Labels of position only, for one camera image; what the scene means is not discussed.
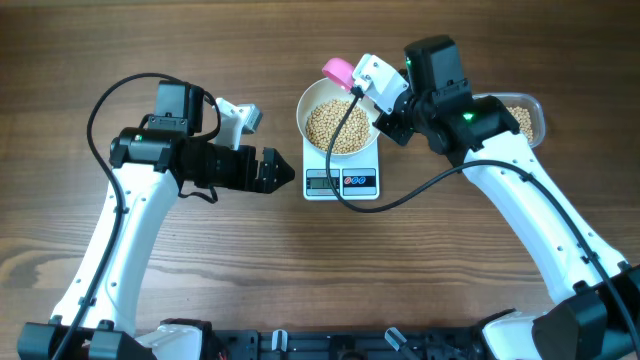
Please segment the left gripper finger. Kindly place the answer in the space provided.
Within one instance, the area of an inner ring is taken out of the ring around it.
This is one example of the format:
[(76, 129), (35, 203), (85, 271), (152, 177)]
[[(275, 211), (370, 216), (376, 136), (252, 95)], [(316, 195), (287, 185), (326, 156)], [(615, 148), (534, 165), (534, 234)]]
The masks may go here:
[(275, 149), (265, 147), (263, 149), (263, 168), (270, 173), (294, 173), (295, 170), (289, 165), (282, 155)]
[(294, 172), (261, 173), (257, 179), (257, 192), (271, 194), (294, 179)]

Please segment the pink plastic scoop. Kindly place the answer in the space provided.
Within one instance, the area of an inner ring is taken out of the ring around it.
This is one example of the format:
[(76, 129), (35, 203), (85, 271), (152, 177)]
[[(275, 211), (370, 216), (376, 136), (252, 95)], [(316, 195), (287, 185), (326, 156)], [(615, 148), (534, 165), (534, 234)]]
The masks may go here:
[(354, 66), (341, 58), (331, 58), (322, 68), (322, 73), (331, 82), (350, 92), (354, 86)]

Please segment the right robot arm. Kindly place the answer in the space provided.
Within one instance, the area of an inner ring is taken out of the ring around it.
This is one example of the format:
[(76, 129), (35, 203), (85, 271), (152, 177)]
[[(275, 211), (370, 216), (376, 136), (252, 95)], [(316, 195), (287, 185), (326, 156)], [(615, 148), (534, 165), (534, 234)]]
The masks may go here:
[(446, 35), (406, 46), (398, 70), (368, 56), (354, 78), (398, 144), (415, 134), (479, 188), (532, 257), (553, 301), (540, 315), (509, 311), (481, 328), (497, 359), (618, 359), (639, 350), (639, 270), (581, 217), (494, 96), (474, 97)]

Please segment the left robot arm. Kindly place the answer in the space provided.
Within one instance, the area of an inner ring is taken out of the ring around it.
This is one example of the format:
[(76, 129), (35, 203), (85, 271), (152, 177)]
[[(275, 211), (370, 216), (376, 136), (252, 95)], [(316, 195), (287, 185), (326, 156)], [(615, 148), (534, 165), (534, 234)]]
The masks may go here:
[(227, 359), (230, 354), (208, 321), (167, 319), (153, 332), (136, 334), (142, 280), (158, 232), (182, 187), (217, 202), (217, 188), (271, 194), (295, 178), (274, 148), (257, 160), (239, 138), (238, 122), (228, 145), (215, 143), (221, 130), (204, 133), (205, 106), (219, 124), (238, 120), (237, 108), (203, 88), (157, 74), (153, 113), (113, 139), (99, 158), (109, 186), (81, 265), (46, 323), (28, 322), (17, 341), (22, 359)]

